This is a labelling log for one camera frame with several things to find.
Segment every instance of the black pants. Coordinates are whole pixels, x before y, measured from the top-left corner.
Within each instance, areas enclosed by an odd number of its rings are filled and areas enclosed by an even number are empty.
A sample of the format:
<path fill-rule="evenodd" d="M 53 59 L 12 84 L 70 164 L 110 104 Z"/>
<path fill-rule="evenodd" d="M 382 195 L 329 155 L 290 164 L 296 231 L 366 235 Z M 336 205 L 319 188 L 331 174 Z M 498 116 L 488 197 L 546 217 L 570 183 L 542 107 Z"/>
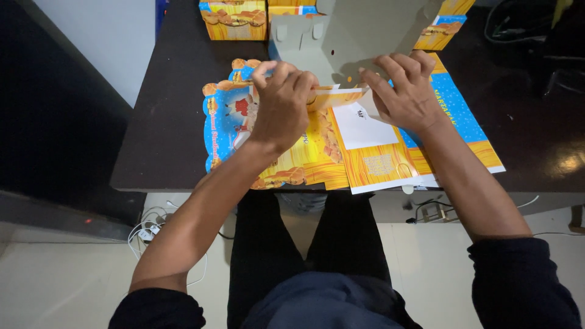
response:
<path fill-rule="evenodd" d="M 307 255 L 310 270 L 367 275 L 390 284 L 371 195 L 330 192 Z M 229 277 L 228 329 L 274 287 L 308 270 L 280 218 L 272 191 L 250 190 L 238 204 Z"/>

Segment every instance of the white floor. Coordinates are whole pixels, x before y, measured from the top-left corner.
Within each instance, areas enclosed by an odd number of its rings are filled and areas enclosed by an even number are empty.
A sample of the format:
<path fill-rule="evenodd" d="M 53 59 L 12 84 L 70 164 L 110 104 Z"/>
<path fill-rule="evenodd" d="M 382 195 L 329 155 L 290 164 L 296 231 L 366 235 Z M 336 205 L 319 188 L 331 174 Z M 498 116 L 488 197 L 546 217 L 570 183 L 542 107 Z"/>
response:
<path fill-rule="evenodd" d="M 188 194 L 149 194 L 145 207 L 167 212 Z M 376 220 L 387 222 L 383 195 L 372 202 Z M 569 232 L 568 208 L 527 217 L 534 233 Z M 297 218 L 283 212 L 283 220 L 301 253 L 311 242 L 318 216 Z M 233 233 L 233 218 L 224 233 Z M 378 224 L 393 286 L 406 299 L 411 317 L 425 328 L 481 328 L 471 301 L 471 244 L 460 224 Z M 31 241 L 20 232 L 13 241 Z M 541 235 L 550 243 L 560 281 L 585 310 L 585 238 Z M 224 328 L 228 298 L 231 244 L 217 237 L 208 256 L 204 282 L 189 287 L 204 308 L 206 328 Z M 0 323 L 4 329 L 106 328 L 125 295 L 136 259 L 121 244 L 46 244 L 11 242 L 0 256 Z M 189 274 L 195 281 L 203 263 Z"/>

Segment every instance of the dark table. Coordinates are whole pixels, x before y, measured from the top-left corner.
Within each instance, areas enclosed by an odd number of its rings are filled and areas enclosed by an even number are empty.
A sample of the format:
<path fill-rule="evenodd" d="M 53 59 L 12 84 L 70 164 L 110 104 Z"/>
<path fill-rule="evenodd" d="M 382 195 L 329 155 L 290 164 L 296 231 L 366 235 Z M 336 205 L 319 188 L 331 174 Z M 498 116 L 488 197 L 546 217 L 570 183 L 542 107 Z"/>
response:
<path fill-rule="evenodd" d="M 542 100 L 525 68 L 483 39 L 487 11 L 468 20 L 439 54 L 507 169 L 509 192 L 585 192 L 585 97 L 557 88 Z M 126 131 L 111 185 L 191 191 L 206 174 L 201 88 L 233 59 L 267 60 L 262 42 L 210 41 L 195 1 L 173 1 Z M 288 189 L 324 189 L 322 184 Z"/>

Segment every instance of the hand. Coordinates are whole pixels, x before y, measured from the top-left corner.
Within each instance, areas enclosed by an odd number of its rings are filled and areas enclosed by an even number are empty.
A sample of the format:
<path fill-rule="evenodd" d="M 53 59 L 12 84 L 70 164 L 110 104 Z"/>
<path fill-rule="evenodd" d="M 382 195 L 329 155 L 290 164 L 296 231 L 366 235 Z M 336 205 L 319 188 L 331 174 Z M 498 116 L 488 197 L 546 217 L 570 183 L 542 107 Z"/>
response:
<path fill-rule="evenodd" d="M 417 135 L 437 122 L 448 121 L 429 82 L 435 60 L 422 50 L 410 56 L 378 56 L 374 64 L 392 79 L 394 88 L 376 73 L 360 68 L 362 79 L 373 92 L 376 108 L 391 125 L 409 129 Z"/>
<path fill-rule="evenodd" d="M 264 75 L 272 69 L 272 78 L 267 80 Z M 260 95 L 260 108 L 248 140 L 261 143 L 278 157 L 307 130 L 307 98 L 319 80 L 285 61 L 262 62 L 252 73 L 252 80 Z"/>

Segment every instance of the finger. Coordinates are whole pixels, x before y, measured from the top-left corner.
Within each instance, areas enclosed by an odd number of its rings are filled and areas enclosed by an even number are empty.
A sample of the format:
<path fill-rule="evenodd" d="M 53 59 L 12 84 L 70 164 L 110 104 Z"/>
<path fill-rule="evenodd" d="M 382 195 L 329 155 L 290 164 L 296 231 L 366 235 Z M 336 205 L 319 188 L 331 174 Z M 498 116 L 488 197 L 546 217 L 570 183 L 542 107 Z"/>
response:
<path fill-rule="evenodd" d="M 361 67 L 359 71 L 362 79 L 380 96 L 385 104 L 392 103 L 393 99 L 396 97 L 396 92 L 388 81 L 363 67 Z"/>
<path fill-rule="evenodd" d="M 297 85 L 294 87 L 294 92 L 299 98 L 305 100 L 309 97 L 312 87 L 319 85 L 317 76 L 309 71 L 304 71 L 297 80 Z"/>
<path fill-rule="evenodd" d="M 410 82 L 406 76 L 404 68 L 389 56 L 378 56 L 374 59 L 374 64 L 381 67 L 386 74 L 392 79 L 394 86 L 397 88 L 405 87 Z"/>
<path fill-rule="evenodd" d="M 416 60 L 399 53 L 390 54 L 390 58 L 398 63 L 406 73 L 408 81 L 416 83 L 421 78 L 421 64 Z"/>
<path fill-rule="evenodd" d="M 279 61 L 272 74 L 272 83 L 282 85 L 288 78 L 288 75 L 298 71 L 297 67 L 285 61 Z"/>
<path fill-rule="evenodd" d="M 292 93 L 295 85 L 297 84 L 297 80 L 301 76 L 301 74 L 302 71 L 299 70 L 292 72 L 285 80 L 283 87 L 286 88 L 287 90 L 290 90 L 290 92 Z"/>
<path fill-rule="evenodd" d="M 380 98 L 380 95 L 378 95 L 378 93 L 375 90 L 372 90 L 372 98 L 374 99 L 374 104 L 376 105 L 376 108 L 378 109 L 378 114 L 380 114 L 380 118 L 382 118 L 382 120 L 388 122 L 388 124 L 391 124 L 390 112 L 388 111 L 388 107 L 386 106 L 386 104 L 384 103 L 382 98 Z"/>
<path fill-rule="evenodd" d="M 266 82 L 266 72 L 272 70 L 278 64 L 277 61 L 263 61 L 256 67 L 254 72 L 252 72 L 252 81 L 254 81 L 254 85 L 256 86 L 257 90 L 263 90 L 268 85 Z"/>
<path fill-rule="evenodd" d="M 428 78 L 431 76 L 431 73 L 433 73 L 435 65 L 437 64 L 433 57 L 422 50 L 415 50 L 410 55 L 410 58 L 421 64 L 421 75 L 423 77 Z"/>

